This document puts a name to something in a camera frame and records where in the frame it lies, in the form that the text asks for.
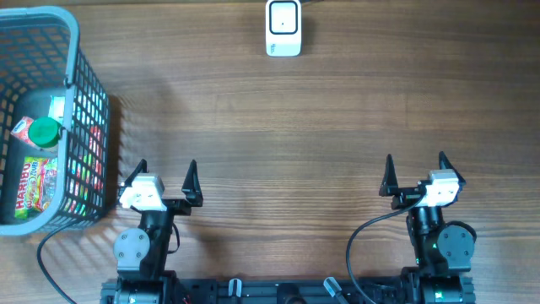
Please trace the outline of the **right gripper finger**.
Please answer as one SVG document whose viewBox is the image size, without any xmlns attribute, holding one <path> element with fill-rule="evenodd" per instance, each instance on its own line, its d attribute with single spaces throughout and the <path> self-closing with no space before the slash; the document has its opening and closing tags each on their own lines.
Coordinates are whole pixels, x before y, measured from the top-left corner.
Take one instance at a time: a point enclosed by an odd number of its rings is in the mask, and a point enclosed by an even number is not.
<svg viewBox="0 0 540 304">
<path fill-rule="evenodd" d="M 391 154 L 386 157 L 385 173 L 381 181 L 380 195 L 396 195 L 398 193 L 398 181 L 395 166 Z"/>
<path fill-rule="evenodd" d="M 459 171 L 453 166 L 453 164 L 449 161 L 444 151 L 441 151 L 439 153 L 439 168 L 441 170 L 453 170 L 454 173 L 457 176 L 458 184 L 460 186 L 466 185 L 466 180 L 462 177 L 462 175 L 459 173 Z"/>
</svg>

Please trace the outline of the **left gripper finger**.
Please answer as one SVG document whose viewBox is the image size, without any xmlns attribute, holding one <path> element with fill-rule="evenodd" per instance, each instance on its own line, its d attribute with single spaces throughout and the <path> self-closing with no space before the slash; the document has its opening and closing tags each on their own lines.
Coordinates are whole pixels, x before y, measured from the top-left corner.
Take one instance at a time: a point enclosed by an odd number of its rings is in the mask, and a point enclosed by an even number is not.
<svg viewBox="0 0 540 304">
<path fill-rule="evenodd" d="M 120 184 L 120 187 L 130 187 L 139 173 L 147 173 L 148 165 L 145 159 L 141 159 L 128 178 Z"/>
<path fill-rule="evenodd" d="M 186 200 L 203 199 L 203 193 L 197 174 L 197 162 L 195 160 L 192 160 L 190 163 L 181 191 L 184 193 Z"/>
</svg>

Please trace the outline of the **green lid jar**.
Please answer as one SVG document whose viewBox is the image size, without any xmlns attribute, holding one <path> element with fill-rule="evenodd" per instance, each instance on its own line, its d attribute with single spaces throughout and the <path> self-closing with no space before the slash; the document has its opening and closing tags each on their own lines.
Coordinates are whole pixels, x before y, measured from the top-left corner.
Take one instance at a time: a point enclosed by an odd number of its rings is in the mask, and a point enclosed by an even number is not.
<svg viewBox="0 0 540 304">
<path fill-rule="evenodd" d="M 32 122 L 28 135 L 30 141 L 42 149 L 57 146 L 61 139 L 62 125 L 53 118 L 40 117 Z"/>
</svg>

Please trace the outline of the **Haribo gummy candy bag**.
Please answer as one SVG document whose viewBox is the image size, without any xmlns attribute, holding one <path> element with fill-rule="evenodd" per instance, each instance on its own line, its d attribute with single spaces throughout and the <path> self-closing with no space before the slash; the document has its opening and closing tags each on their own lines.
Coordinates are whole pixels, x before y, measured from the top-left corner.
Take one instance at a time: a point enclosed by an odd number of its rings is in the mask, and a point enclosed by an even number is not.
<svg viewBox="0 0 540 304">
<path fill-rule="evenodd" d="M 54 199 L 57 158 L 26 156 L 19 179 L 14 217 L 26 220 L 46 210 Z"/>
</svg>

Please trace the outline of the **teal wet wipes pack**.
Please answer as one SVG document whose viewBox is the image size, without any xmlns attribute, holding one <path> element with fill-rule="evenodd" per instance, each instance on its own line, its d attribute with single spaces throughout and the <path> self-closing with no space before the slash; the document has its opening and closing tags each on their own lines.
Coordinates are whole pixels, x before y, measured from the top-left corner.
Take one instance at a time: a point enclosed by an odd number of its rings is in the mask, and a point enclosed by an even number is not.
<svg viewBox="0 0 540 304">
<path fill-rule="evenodd" d="M 65 97 L 51 96 L 48 117 L 63 125 Z"/>
</svg>

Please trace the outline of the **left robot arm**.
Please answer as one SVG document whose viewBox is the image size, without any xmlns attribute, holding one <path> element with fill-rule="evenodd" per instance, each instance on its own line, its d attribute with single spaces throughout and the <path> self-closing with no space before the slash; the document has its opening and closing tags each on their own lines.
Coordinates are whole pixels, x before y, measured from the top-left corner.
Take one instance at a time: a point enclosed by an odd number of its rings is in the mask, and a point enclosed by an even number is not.
<svg viewBox="0 0 540 304">
<path fill-rule="evenodd" d="M 164 183 L 148 171 L 146 160 L 122 183 L 120 205 L 140 214 L 138 227 L 119 234 L 113 245 L 118 277 L 103 286 L 102 303 L 189 303 L 191 298 L 174 270 L 165 268 L 172 235 L 180 236 L 174 218 L 189 216 L 203 205 L 197 162 L 192 160 L 182 184 L 183 198 L 164 198 Z"/>
</svg>

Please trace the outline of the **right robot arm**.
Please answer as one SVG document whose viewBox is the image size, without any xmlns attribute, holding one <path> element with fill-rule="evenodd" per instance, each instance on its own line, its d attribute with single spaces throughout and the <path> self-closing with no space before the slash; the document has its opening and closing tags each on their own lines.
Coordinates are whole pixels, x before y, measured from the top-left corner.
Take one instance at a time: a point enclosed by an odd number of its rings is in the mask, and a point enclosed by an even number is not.
<svg viewBox="0 0 540 304">
<path fill-rule="evenodd" d="M 439 168 L 429 172 L 414 187 L 399 187 L 393 158 L 386 157 L 379 195 L 391 197 L 391 208 L 408 213 L 406 224 L 413 246 L 415 267 L 405 267 L 399 276 L 401 303 L 474 303 L 471 271 L 476 231 L 462 221 L 446 221 L 444 208 L 458 200 L 466 180 L 439 153 Z"/>
</svg>

